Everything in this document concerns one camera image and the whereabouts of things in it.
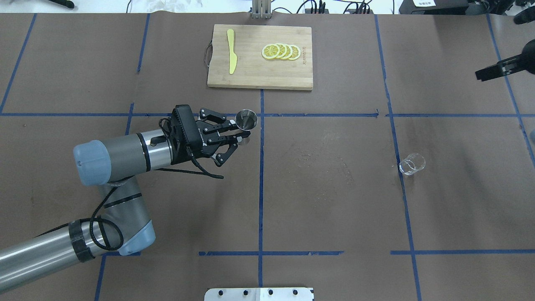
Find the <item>sticker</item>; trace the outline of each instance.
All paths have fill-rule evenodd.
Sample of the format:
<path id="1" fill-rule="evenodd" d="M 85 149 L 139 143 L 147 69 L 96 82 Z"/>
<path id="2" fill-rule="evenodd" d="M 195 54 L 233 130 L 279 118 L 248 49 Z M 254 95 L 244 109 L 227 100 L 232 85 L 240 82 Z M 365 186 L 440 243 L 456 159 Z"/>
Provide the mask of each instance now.
<path id="1" fill-rule="evenodd" d="M 429 6 L 437 6 L 434 3 L 434 0 L 412 0 L 414 2 L 414 5 L 416 7 L 429 7 Z"/>

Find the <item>cutting board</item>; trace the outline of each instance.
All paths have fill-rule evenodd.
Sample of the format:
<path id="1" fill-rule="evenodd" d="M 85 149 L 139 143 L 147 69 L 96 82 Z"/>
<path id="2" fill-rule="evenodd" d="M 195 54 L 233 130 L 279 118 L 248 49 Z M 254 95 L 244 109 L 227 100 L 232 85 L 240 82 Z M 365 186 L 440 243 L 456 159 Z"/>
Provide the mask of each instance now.
<path id="1" fill-rule="evenodd" d="M 227 30 L 234 30 L 234 52 L 238 63 L 229 74 Z M 301 48 L 295 61 L 265 59 L 267 44 L 294 44 Z M 213 53 L 208 69 L 208 86 L 312 90 L 312 28 L 294 26 L 221 25 L 213 26 Z"/>

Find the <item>lemon slice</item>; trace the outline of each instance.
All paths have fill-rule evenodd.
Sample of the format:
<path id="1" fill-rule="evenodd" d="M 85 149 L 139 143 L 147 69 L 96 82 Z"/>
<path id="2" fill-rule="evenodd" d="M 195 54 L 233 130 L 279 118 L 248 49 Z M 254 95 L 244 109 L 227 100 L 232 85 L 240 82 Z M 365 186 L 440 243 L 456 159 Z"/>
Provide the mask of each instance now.
<path id="1" fill-rule="evenodd" d="M 292 53 L 294 53 L 294 50 L 293 50 L 292 47 L 290 47 L 290 45 L 284 44 L 284 47 L 286 47 L 286 49 L 287 49 L 286 55 L 281 57 L 280 59 L 288 59 L 289 57 L 292 56 Z"/>
<path id="2" fill-rule="evenodd" d="M 267 44 L 262 48 L 262 56 L 265 59 L 274 59 L 279 55 L 280 47 L 277 44 Z"/>
<path id="3" fill-rule="evenodd" d="M 296 45 L 289 45 L 292 49 L 292 54 L 288 58 L 289 61 L 295 61 L 301 56 L 301 48 L 297 47 Z"/>
<path id="4" fill-rule="evenodd" d="M 279 55 L 277 55 L 277 58 L 282 58 L 283 56 L 286 55 L 286 52 L 288 51 L 288 49 L 286 48 L 286 44 L 282 44 L 282 43 L 277 43 L 277 46 L 279 46 Z"/>

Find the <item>yellow knife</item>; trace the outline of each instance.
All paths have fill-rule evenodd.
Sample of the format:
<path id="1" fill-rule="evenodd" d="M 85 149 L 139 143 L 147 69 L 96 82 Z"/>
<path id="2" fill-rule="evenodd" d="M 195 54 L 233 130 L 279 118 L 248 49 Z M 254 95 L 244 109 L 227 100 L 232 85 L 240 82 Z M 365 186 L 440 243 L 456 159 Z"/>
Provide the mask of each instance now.
<path id="1" fill-rule="evenodd" d="M 236 64 L 238 63 L 238 56 L 234 53 L 234 30 L 229 29 L 227 30 L 227 38 L 228 38 L 228 52 L 230 53 L 230 64 L 228 68 L 229 74 L 233 74 L 234 70 L 236 70 Z"/>

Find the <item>white bracket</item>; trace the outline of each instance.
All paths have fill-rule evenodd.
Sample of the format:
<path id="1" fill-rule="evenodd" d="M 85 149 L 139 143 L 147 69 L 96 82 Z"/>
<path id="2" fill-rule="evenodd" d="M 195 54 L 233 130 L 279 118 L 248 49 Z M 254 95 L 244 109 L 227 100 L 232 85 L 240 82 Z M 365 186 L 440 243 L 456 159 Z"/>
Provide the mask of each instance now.
<path id="1" fill-rule="evenodd" d="M 271 0 L 253 0 L 251 17 L 253 19 L 271 19 Z"/>
<path id="2" fill-rule="evenodd" d="M 313 288 L 209 289 L 204 301 L 314 301 Z"/>

